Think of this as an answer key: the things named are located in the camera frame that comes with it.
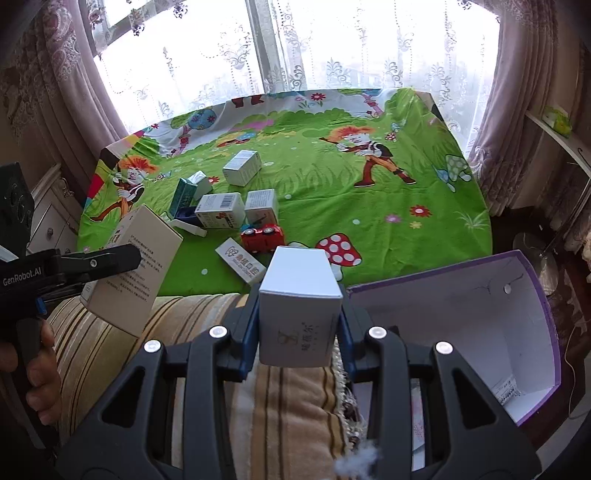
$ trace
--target purple box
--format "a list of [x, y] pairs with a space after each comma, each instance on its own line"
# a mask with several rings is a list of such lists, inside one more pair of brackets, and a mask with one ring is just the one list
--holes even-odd
[[[397, 325], [406, 342], [450, 342], [517, 425], [560, 385], [550, 306], [519, 250], [357, 285], [348, 292], [376, 325]], [[362, 395], [363, 388], [356, 390]]]

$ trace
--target barcode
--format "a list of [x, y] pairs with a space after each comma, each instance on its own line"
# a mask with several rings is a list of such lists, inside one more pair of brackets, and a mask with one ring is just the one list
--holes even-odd
[[230, 208], [230, 205], [232, 204], [233, 199], [234, 199], [234, 195], [224, 195], [224, 197], [222, 199], [222, 204], [220, 205], [220, 208]]

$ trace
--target green box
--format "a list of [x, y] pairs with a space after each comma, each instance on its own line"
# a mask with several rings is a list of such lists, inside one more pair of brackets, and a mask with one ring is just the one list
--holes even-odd
[[197, 185], [191, 183], [186, 179], [179, 179], [177, 189], [174, 191], [173, 201], [170, 202], [170, 208], [168, 213], [171, 218], [176, 218], [176, 214], [179, 208], [188, 207], [191, 205], [193, 195], [197, 190]]

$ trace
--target cartoon character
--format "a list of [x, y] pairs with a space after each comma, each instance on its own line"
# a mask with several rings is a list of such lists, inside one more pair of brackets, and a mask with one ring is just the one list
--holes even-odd
[[[371, 176], [371, 169], [374, 165], [381, 165], [398, 176], [406, 185], [413, 185], [416, 180], [412, 179], [408, 173], [401, 170], [392, 160], [392, 152], [380, 143], [371, 140], [369, 134], [374, 129], [371, 127], [355, 127], [347, 125], [334, 129], [328, 138], [321, 137], [320, 140], [335, 144], [341, 152], [355, 153], [365, 157], [366, 162], [363, 167], [363, 178], [355, 183], [354, 187], [372, 187], [375, 182]], [[351, 142], [352, 147], [343, 143], [343, 140]]]
[[[127, 168], [127, 179], [125, 181], [121, 173], [122, 168]], [[157, 166], [152, 165], [147, 158], [140, 157], [139, 155], [130, 155], [123, 160], [119, 160], [117, 173], [113, 177], [113, 183], [117, 187], [119, 200], [108, 206], [100, 215], [91, 217], [90, 220], [93, 222], [102, 222], [109, 212], [116, 208], [121, 209], [119, 219], [122, 219], [144, 192], [143, 181], [150, 173], [156, 170], [158, 170]]]
[[472, 177], [466, 173], [470, 172], [470, 165], [462, 157], [456, 157], [455, 155], [446, 155], [445, 160], [447, 163], [447, 170], [439, 170], [433, 166], [435, 173], [443, 183], [445, 183], [452, 192], [456, 191], [456, 187], [452, 184], [458, 177], [463, 181], [470, 181]]
[[212, 126], [216, 119], [216, 112], [210, 108], [194, 111], [187, 123], [183, 125], [183, 132], [178, 136], [179, 148], [171, 150], [169, 158], [180, 155], [187, 148], [191, 130], [205, 130]]
[[172, 174], [173, 174], [173, 171], [172, 171], [172, 170], [169, 170], [169, 171], [168, 171], [168, 172], [166, 172], [166, 173], [159, 173], [159, 174], [156, 176], [156, 178], [155, 178], [155, 179], [153, 179], [152, 181], [153, 181], [154, 183], [156, 183], [157, 181], [161, 181], [161, 180], [169, 179], [169, 178], [170, 178], [170, 176], [171, 176]]

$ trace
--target cable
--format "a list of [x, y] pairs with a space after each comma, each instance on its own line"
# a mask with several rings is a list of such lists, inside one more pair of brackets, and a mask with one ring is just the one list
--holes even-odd
[[589, 323], [591, 322], [591, 320], [585, 320], [584, 322], [576, 322], [573, 326], [573, 329], [570, 331], [570, 335], [569, 335], [569, 339], [566, 342], [566, 348], [564, 349], [564, 361], [566, 362], [566, 364], [570, 367], [570, 369], [573, 371], [573, 389], [570, 391], [570, 397], [569, 397], [569, 420], [576, 420], [579, 419], [581, 417], [584, 417], [587, 413], [589, 413], [591, 410], [587, 410], [583, 413], [580, 413], [579, 415], [577, 415], [576, 417], [571, 417], [570, 414], [572, 413], [571, 410], [571, 403], [573, 401], [573, 394], [574, 394], [574, 388], [577, 385], [577, 374], [574, 371], [574, 367], [570, 364], [570, 362], [566, 359], [566, 354], [569, 351], [569, 345], [570, 345], [570, 339], [573, 336], [574, 330], [575, 328], [577, 328], [578, 326], [580, 326], [581, 323]]

